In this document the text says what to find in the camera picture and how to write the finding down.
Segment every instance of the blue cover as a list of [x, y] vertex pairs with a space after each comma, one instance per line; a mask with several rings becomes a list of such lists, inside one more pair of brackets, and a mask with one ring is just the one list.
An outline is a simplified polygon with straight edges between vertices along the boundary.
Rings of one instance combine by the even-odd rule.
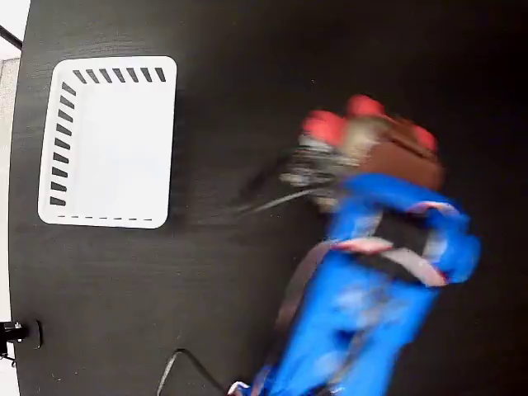
[[[353, 196], [342, 206], [328, 232], [330, 240], [361, 236], [358, 220], [371, 216], [380, 205], [406, 211], [418, 202], [455, 204], [445, 197], [384, 175], [350, 179]], [[447, 241], [435, 265], [450, 282], [462, 282], [473, 271], [479, 242], [466, 234], [468, 216], [429, 210], [427, 222]], [[277, 367], [266, 378], [263, 393], [300, 396], [313, 394], [341, 366], [354, 333], [368, 326], [375, 308], [372, 290], [387, 283], [386, 275], [354, 263], [346, 252], [331, 251], [324, 258], [306, 292], [302, 313]], [[400, 349], [412, 341], [439, 293], [437, 288], [391, 281], [385, 286], [389, 302], [380, 322], [369, 333], [353, 366], [331, 390], [343, 396], [384, 394]]]

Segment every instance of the cable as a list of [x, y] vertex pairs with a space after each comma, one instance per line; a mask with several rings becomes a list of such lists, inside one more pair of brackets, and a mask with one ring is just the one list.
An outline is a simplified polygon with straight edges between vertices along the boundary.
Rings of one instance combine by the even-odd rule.
[[264, 184], [266, 184], [266, 182], [272, 176], [275, 176], [281, 167], [290, 161], [291, 155], [292, 154], [290, 151], [282, 153], [273, 162], [268, 163], [259, 172], [257, 172], [257, 174], [250, 177], [238, 193], [238, 197], [236, 199], [237, 204], [244, 206], [248, 202], [251, 202], [255, 195], [262, 189]]
[[165, 370], [163, 371], [162, 378], [159, 380], [158, 390], [156, 391], [156, 396], [161, 396], [163, 387], [165, 386], [165, 382], [167, 381], [167, 377], [169, 373], [171, 372], [174, 362], [176, 361], [176, 359], [178, 358], [178, 355], [180, 354], [187, 356], [189, 361], [191, 361], [192, 365], [195, 367], [196, 371], [198, 371], [201, 374], [201, 376], [204, 377], [215, 389], [217, 389], [223, 395], [227, 394], [227, 388], [222, 386], [222, 384], [204, 367], [204, 365], [201, 364], [201, 362], [198, 360], [196, 356], [194, 356], [186, 348], [177, 348], [172, 353], [171, 357], [167, 361], [167, 364], [165, 365]]
[[16, 46], [19, 50], [22, 49], [22, 41], [2, 25], [0, 25], [0, 37], [6, 39], [8, 43]]
[[262, 212], [263, 210], [270, 209], [274, 206], [278, 206], [280, 204], [284, 204], [285, 202], [288, 202], [290, 200], [294, 200], [297, 198], [300, 198], [301, 196], [307, 196], [308, 194], [312, 194], [313, 192], [320, 190], [321, 187], [315, 187], [315, 188], [307, 188], [306, 190], [297, 191], [293, 194], [289, 194], [287, 196], [282, 196], [281, 198], [277, 198], [276, 200], [270, 200], [264, 205], [260, 205], [254, 209], [249, 210], [249, 213], [258, 213]]
[[0, 360], [2, 360], [2, 359], [5, 359], [7, 361], [11, 361], [11, 367], [15, 367], [17, 365], [17, 361], [14, 358], [9, 357], [7, 354], [3, 354], [2, 353], [0, 355]]

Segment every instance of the table surface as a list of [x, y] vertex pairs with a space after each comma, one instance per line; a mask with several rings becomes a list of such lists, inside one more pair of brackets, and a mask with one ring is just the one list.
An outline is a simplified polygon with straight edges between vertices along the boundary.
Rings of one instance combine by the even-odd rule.
[[[342, 111], [355, 92], [436, 134], [444, 191], [483, 240], [474, 277], [442, 294], [389, 395], [524, 389], [526, 8], [462, 3], [34, 1], [12, 135], [9, 271], [13, 317], [38, 318], [45, 344], [16, 351], [21, 395], [150, 395], [174, 347], [193, 350], [226, 384], [249, 379], [325, 219], [302, 200], [244, 219], [217, 214], [295, 144], [309, 110]], [[117, 55], [178, 65], [169, 219], [155, 230], [44, 224], [37, 193], [52, 70]], [[176, 368], [167, 394], [210, 394], [187, 363]]]

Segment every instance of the white plastic basket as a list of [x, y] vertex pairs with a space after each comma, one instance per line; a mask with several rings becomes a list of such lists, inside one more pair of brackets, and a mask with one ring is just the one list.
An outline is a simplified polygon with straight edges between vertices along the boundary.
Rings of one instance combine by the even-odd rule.
[[165, 56], [57, 64], [40, 162], [42, 220], [143, 229], [165, 222], [176, 75]]

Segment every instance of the black cable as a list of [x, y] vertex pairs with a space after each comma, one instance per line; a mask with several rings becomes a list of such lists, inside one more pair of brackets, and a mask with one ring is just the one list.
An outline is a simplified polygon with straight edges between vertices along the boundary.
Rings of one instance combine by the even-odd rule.
[[252, 206], [252, 201], [260, 192], [266, 182], [273, 176], [277, 175], [280, 169], [288, 163], [291, 158], [291, 152], [285, 152], [279, 155], [273, 162], [268, 163], [259, 172], [250, 177], [240, 188], [238, 196], [234, 202], [234, 207], [245, 210]]
[[189, 361], [191, 361], [192, 365], [195, 367], [196, 371], [198, 371], [201, 374], [201, 376], [204, 377], [221, 394], [226, 395], [228, 393], [227, 388], [222, 386], [222, 384], [204, 367], [204, 365], [201, 364], [201, 362], [198, 360], [196, 356], [194, 356], [186, 348], [177, 348], [172, 353], [171, 357], [167, 361], [167, 364], [165, 365], [165, 370], [163, 371], [162, 378], [159, 380], [158, 390], [156, 391], [156, 396], [160, 396], [162, 394], [163, 387], [165, 386], [165, 382], [167, 381], [167, 377], [169, 373], [171, 372], [174, 362], [176, 361], [176, 359], [178, 358], [178, 355], [180, 354], [187, 356]]
[[2, 25], [0, 25], [0, 37], [6, 39], [8, 43], [16, 46], [19, 50], [22, 50], [22, 41]]
[[6, 359], [7, 361], [11, 361], [11, 367], [15, 367], [15, 365], [17, 364], [17, 361], [14, 358], [9, 357], [6, 354], [1, 354], [0, 355], [0, 360], [2, 360], [2, 359]]

